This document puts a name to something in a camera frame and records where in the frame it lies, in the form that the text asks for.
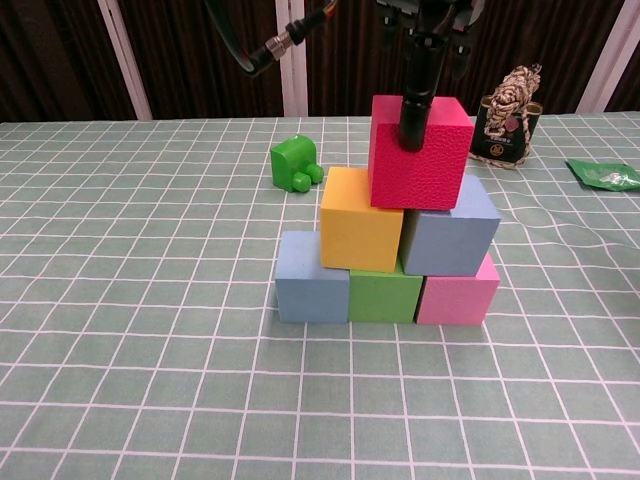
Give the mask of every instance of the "block pyramid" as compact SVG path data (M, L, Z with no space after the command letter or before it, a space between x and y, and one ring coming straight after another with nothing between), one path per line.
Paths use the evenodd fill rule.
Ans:
M395 140L402 97L375 96L367 168L331 167L319 232L283 233L275 274L285 323L480 325L500 283L488 251L500 215L464 173L473 124L433 102L425 148Z

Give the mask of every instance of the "black cable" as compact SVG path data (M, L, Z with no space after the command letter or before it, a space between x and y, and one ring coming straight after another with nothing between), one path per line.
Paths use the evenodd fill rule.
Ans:
M233 32L233 27L229 22L229 17L219 0L205 0L205 4L209 10L213 23L216 25L222 40L224 41L229 53L233 55L238 64L247 72L255 73L256 67L251 62L249 55L242 49L240 42Z
M248 55L240 46L240 42L238 42L233 27L229 22L227 12L221 5L220 0L205 0L213 23L227 49L242 69L252 76L260 74L267 67L280 60L291 45L302 43L311 30L335 13L337 3L338 0L326 0L322 8L311 12L302 20L291 22L287 25L284 33L270 38L262 47Z

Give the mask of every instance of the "yellow block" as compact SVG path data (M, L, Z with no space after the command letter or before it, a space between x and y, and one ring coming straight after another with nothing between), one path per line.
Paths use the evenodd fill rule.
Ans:
M322 197L322 265L393 272L403 210L371 207L366 168L331 167Z

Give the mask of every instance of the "green block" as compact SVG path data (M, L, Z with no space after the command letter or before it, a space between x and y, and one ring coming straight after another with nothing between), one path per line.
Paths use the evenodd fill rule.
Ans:
M405 275L399 260L393 273L351 270L350 274L350 322L413 322L423 277Z
M324 170L316 163L316 145L304 135L291 137L271 149L273 184L287 192L308 192L322 182Z

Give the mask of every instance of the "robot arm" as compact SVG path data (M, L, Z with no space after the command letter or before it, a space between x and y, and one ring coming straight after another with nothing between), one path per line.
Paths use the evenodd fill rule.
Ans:
M453 47L453 74L460 78L469 65L476 24L484 0L375 0L383 29L383 47L389 45L399 26L408 30L409 66L398 128L398 142L408 151L423 147L431 103L438 88L449 46ZM205 0L209 13L227 48L250 75L258 75L278 61L292 45L333 16L338 0L304 19L287 25L285 32L269 39L254 53L240 48L220 0Z
M420 151L448 46L454 52L454 77L466 72L475 30L484 0L377 0L384 31L390 42L399 25L409 30L409 66L398 143L407 151Z

